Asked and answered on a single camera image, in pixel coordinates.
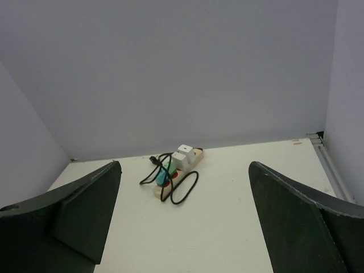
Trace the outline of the beige power strip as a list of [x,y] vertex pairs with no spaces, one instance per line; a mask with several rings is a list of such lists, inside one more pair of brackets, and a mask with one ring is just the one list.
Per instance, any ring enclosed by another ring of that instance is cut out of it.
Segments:
[[170,198],[173,204],[175,205],[181,204],[183,201],[185,201],[185,199],[188,197],[188,195],[191,193],[192,190],[189,189],[186,195],[180,201],[175,201],[173,199],[174,191],[177,190],[178,187],[181,185],[181,183],[190,176],[195,176],[195,182],[192,184],[192,187],[195,187],[195,185],[197,184],[199,174],[195,170],[195,168],[198,166],[200,161],[203,160],[204,150],[202,148],[193,148],[193,149],[196,154],[196,161],[192,164],[189,164],[189,168],[186,171],[177,169],[176,173],[173,176],[171,176],[168,173],[168,170],[163,167],[163,163],[172,161],[173,153],[166,153],[164,155],[158,156],[157,158],[156,157],[150,158],[153,164],[156,165],[156,171],[153,172],[155,176],[152,179],[152,181],[156,183],[155,179],[161,169],[166,171],[166,174],[168,175],[169,178],[169,183],[166,184],[164,187],[159,187],[156,184],[155,188],[153,189],[154,196],[161,202],[165,202],[168,198]]

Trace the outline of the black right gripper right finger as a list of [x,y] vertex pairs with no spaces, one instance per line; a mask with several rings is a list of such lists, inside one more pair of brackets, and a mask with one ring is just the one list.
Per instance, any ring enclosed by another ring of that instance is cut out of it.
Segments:
[[363,272],[363,207],[251,162],[249,180],[274,272]]

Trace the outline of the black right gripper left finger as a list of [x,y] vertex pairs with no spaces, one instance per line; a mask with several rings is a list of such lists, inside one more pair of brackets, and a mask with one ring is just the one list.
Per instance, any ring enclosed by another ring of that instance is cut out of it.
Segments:
[[121,182],[118,161],[1,208],[1,272],[93,272]]

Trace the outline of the teal plug adapter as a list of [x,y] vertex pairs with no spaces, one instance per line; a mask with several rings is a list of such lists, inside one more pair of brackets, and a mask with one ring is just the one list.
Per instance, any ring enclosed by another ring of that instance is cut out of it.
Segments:
[[161,169],[155,179],[157,186],[164,187],[166,184],[169,183],[168,175],[166,174],[166,171]]

